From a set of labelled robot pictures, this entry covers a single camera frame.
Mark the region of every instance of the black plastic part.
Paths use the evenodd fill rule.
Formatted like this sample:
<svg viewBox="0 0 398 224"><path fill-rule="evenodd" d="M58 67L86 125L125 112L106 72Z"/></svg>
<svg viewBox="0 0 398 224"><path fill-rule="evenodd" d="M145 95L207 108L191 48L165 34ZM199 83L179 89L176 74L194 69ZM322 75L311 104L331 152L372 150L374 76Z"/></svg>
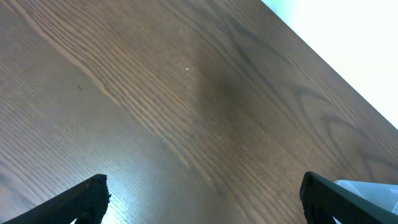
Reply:
<svg viewBox="0 0 398 224"><path fill-rule="evenodd" d="M398 216L368 202L314 172L304 175L300 189L308 224L398 223Z"/></svg>
<svg viewBox="0 0 398 224"><path fill-rule="evenodd" d="M97 174L4 224L100 224L109 197L106 175Z"/></svg>

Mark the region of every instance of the white object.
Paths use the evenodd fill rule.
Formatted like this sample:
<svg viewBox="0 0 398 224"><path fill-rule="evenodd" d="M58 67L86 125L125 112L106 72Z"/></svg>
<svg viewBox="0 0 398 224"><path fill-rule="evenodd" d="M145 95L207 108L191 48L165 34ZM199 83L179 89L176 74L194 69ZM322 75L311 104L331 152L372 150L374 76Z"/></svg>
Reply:
<svg viewBox="0 0 398 224"><path fill-rule="evenodd" d="M389 212L398 215L398 185L352 180L336 180L335 184Z"/></svg>

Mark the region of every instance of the brown tabletop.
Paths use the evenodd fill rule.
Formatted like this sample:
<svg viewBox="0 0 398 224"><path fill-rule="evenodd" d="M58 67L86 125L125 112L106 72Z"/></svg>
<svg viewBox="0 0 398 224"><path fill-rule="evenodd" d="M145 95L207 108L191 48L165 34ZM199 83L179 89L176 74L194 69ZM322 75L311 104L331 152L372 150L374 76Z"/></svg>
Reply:
<svg viewBox="0 0 398 224"><path fill-rule="evenodd" d="M104 173L103 223L305 223L306 171L398 184L397 161L260 0L0 3L0 222Z"/></svg>

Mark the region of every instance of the wood grain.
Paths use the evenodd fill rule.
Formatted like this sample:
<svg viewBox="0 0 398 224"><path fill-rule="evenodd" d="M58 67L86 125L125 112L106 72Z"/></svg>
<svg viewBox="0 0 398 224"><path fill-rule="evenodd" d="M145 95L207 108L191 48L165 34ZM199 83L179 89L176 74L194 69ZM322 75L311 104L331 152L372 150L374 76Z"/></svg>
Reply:
<svg viewBox="0 0 398 224"><path fill-rule="evenodd" d="M397 183L397 130L258 0L1 10L2 220L95 172L110 223L303 223L305 171Z"/></svg>

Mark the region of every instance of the white background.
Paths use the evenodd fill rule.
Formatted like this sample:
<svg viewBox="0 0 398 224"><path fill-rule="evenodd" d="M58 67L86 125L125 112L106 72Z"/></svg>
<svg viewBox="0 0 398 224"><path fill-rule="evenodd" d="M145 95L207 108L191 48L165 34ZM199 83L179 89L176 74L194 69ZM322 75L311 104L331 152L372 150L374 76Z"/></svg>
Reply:
<svg viewBox="0 0 398 224"><path fill-rule="evenodd" d="M398 128L398 0L262 0Z"/></svg>

